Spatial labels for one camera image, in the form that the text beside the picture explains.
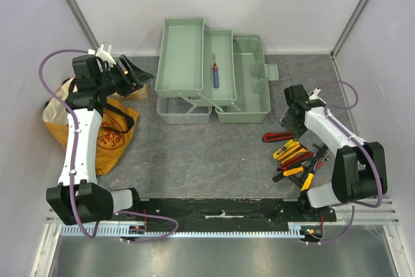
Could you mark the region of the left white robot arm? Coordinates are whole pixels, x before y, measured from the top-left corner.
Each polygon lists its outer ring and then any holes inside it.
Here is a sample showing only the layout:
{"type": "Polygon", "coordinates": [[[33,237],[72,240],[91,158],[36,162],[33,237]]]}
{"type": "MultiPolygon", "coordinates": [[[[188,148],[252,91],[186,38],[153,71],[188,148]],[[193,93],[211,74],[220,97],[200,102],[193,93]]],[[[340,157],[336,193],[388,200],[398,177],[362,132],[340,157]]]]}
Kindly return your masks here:
{"type": "Polygon", "coordinates": [[[98,185],[95,160],[99,130],[108,96],[123,97],[141,89],[154,75],[134,65],[125,55],[86,53],[72,61],[74,79],[66,99],[58,98],[67,112],[65,162],[58,184],[46,191],[46,200],[65,225],[108,221],[120,211],[128,220],[140,218],[143,205],[135,188],[108,191],[98,185]]]}

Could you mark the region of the blue red screwdriver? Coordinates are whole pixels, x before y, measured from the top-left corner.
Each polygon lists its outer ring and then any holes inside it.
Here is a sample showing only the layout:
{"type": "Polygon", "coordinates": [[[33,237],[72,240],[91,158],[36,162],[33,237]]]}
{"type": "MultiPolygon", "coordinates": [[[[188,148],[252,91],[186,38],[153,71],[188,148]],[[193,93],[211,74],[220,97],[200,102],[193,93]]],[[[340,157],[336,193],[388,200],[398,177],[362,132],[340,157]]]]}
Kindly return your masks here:
{"type": "Polygon", "coordinates": [[[213,53],[213,87],[215,89],[219,88],[219,68],[215,53],[213,53]]]}

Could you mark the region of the green clear-lid toolbox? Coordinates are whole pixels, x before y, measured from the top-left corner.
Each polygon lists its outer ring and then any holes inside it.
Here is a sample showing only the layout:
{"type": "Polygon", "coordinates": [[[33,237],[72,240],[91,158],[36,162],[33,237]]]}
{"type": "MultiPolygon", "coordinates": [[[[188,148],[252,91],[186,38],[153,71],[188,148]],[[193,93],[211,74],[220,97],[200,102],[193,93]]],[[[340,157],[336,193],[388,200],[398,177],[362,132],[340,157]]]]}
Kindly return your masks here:
{"type": "Polygon", "coordinates": [[[219,123],[261,123],[271,111],[269,83],[278,79],[260,36],[211,29],[204,18],[164,21],[155,91],[156,111],[165,123],[206,124],[211,113],[219,123]]]}

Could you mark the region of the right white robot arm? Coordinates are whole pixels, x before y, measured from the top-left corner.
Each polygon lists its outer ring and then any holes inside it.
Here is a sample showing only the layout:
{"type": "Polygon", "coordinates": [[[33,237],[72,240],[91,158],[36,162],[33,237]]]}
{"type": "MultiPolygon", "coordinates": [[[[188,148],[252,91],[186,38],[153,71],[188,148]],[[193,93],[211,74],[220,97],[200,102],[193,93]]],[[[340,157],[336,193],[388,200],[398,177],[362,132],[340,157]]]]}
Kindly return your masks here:
{"type": "Polygon", "coordinates": [[[330,104],[319,97],[320,88],[307,93],[304,86],[285,88],[289,109],[281,118],[282,127],[301,137],[314,132],[335,157],[330,182],[300,192],[298,216],[312,221],[320,208],[358,204],[372,208],[382,204],[388,189],[384,147],[377,141],[368,142],[344,126],[330,110],[330,104]]]}

